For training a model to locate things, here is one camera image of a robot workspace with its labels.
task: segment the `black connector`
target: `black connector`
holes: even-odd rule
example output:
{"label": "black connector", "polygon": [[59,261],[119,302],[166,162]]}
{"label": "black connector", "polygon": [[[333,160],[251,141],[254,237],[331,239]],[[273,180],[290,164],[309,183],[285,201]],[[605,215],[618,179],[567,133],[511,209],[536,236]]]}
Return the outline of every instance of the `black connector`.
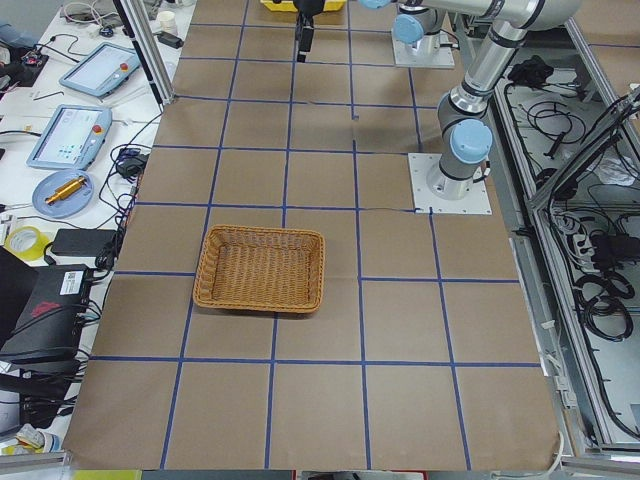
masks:
{"label": "black connector", "polygon": [[595,254],[591,258],[598,270],[611,270],[620,262],[640,261],[640,238],[630,235],[592,235]]}
{"label": "black connector", "polygon": [[158,41],[165,45],[169,45],[172,48],[182,48],[184,45],[184,42],[180,37],[176,37],[175,35],[167,32],[160,32],[158,34]]}

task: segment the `yellow case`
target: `yellow case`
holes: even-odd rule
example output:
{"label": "yellow case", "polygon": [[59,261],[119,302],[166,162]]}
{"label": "yellow case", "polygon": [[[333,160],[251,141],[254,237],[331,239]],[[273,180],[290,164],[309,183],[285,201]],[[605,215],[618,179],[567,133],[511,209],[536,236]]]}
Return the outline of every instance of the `yellow case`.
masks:
{"label": "yellow case", "polygon": [[[297,12],[292,0],[283,0],[282,3],[278,4],[273,3],[272,0],[260,0],[260,3],[272,12]],[[336,12],[340,10],[345,3],[347,3],[347,0],[327,0],[324,4],[324,11]]]}

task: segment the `gold cylindrical object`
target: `gold cylindrical object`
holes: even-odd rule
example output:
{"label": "gold cylindrical object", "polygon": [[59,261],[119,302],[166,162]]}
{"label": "gold cylindrical object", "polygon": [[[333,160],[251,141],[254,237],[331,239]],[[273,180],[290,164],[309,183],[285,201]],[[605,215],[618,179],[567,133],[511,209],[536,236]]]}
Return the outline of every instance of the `gold cylindrical object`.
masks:
{"label": "gold cylindrical object", "polygon": [[74,178],[73,180],[69,180],[61,187],[56,188],[55,193],[49,198],[45,199],[45,202],[47,203],[47,205],[53,205],[59,200],[65,200],[66,198],[69,198],[75,192],[80,190],[86,182],[87,179],[83,176],[79,176],[77,178]]}

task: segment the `white table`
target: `white table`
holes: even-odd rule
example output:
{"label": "white table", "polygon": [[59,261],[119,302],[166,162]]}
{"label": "white table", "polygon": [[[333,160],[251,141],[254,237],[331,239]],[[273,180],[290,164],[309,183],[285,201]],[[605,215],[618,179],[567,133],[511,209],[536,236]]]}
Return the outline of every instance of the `white table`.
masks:
{"label": "white table", "polygon": [[[191,17],[195,6],[180,7],[171,9],[176,14],[176,24],[181,38],[186,38]],[[152,31],[159,31],[159,24],[151,22]],[[72,51],[89,53],[96,46],[104,41],[131,48],[131,40],[122,33],[122,29],[117,28],[117,33],[110,39],[103,37],[90,38],[86,26],[67,23],[64,19],[56,16],[44,35],[41,43],[46,43],[52,36],[57,34],[70,34],[79,37],[79,41],[73,45]],[[51,46],[57,50],[66,52],[69,44],[73,41],[70,37],[60,37]],[[165,65],[175,71],[180,57],[180,50],[158,43],[161,56]],[[0,131],[3,130],[23,130],[29,127],[31,131],[42,132],[53,112],[61,104],[83,105],[83,106],[107,106],[112,109],[113,124],[109,130],[105,144],[102,146],[94,163],[87,168],[94,183],[94,193],[90,203],[80,212],[63,219],[81,228],[95,228],[114,214],[114,210],[98,199],[98,191],[105,181],[105,178],[112,166],[110,152],[118,145],[128,143],[141,128],[160,112],[159,106],[151,93],[151,88],[147,82],[142,68],[134,72],[130,79],[122,85],[114,94],[100,101],[69,88],[62,87],[58,79],[65,74],[74,63],[52,51],[43,51],[50,55],[49,62],[45,66],[35,85],[31,88],[18,87],[14,91],[5,94],[0,101]],[[42,100],[35,100],[40,96],[62,91],[64,95],[54,95]],[[155,134],[158,129],[159,119],[156,119],[136,138],[136,142],[142,145],[153,144]],[[30,135],[15,134],[0,136],[0,148],[4,148],[6,153],[0,160],[0,203],[22,204],[30,203],[31,195],[40,181],[53,173],[52,170],[40,170],[27,167],[26,159],[34,148],[37,138]],[[116,195],[130,192],[132,185],[118,175],[110,180],[110,185]],[[105,192],[112,202],[114,199]],[[10,212],[16,217],[41,216],[33,207],[12,210]],[[49,222],[40,219],[18,220],[17,227],[33,226],[42,231],[50,239],[53,239],[59,228],[66,227],[64,224]],[[116,223],[112,219],[102,228],[115,228]],[[59,263],[83,263],[93,266],[94,259],[87,258],[60,258]],[[44,265],[43,260],[29,262],[32,266]],[[99,305],[103,304],[110,278],[95,285],[91,291],[91,299]],[[83,329],[80,339],[80,348],[91,351],[93,341],[98,329],[98,325],[90,325]],[[72,384],[67,398],[77,395],[80,384]],[[56,417],[46,431],[64,438],[69,427],[70,416]]]}
{"label": "white table", "polygon": [[[178,34],[181,38],[185,38],[189,29],[189,23],[193,16],[195,6],[173,8],[176,15],[176,25]],[[96,37],[91,38],[87,29],[87,25],[68,23],[59,16],[54,17],[49,27],[42,35],[41,43],[47,43],[51,37],[58,34],[75,35],[78,41],[73,45],[71,51],[83,54],[91,52],[94,48],[103,42],[109,42],[126,48],[133,48],[129,37],[122,33],[122,27],[115,29],[116,33],[111,38]],[[157,32],[160,25],[157,21],[151,22],[151,30]],[[69,45],[73,42],[71,37],[59,37],[51,47],[66,53]],[[168,70],[175,71],[180,58],[180,49],[171,48],[156,41],[160,54],[168,67]],[[113,117],[117,120],[144,120],[157,115],[158,105],[147,82],[145,73],[140,67],[135,71],[129,80],[125,82],[116,92],[99,100],[95,97],[82,94],[67,87],[63,87],[58,80],[67,73],[75,63],[71,60],[57,54],[56,52],[44,48],[42,53],[49,55],[49,61],[42,70],[40,76],[36,80],[33,87],[18,87],[14,91],[5,94],[0,101],[0,116],[4,115],[24,115],[32,117],[50,118],[53,111],[60,104],[73,104],[84,106],[106,106],[113,111]],[[83,57],[70,55],[78,60]],[[41,100],[39,97],[47,96],[52,93],[63,92],[64,95],[54,95]]]}

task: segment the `blue plate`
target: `blue plate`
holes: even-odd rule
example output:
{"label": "blue plate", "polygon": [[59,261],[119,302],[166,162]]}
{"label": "blue plate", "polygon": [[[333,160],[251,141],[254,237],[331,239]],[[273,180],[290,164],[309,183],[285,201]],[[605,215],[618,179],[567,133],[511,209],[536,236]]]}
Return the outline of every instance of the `blue plate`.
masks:
{"label": "blue plate", "polygon": [[[58,200],[52,205],[47,205],[46,199],[53,195],[57,188],[78,177],[86,178],[86,182],[80,190],[72,193],[64,200]],[[93,182],[87,172],[82,170],[61,170],[41,181],[33,191],[31,200],[33,207],[41,214],[51,218],[66,218],[86,207],[92,196]]]}

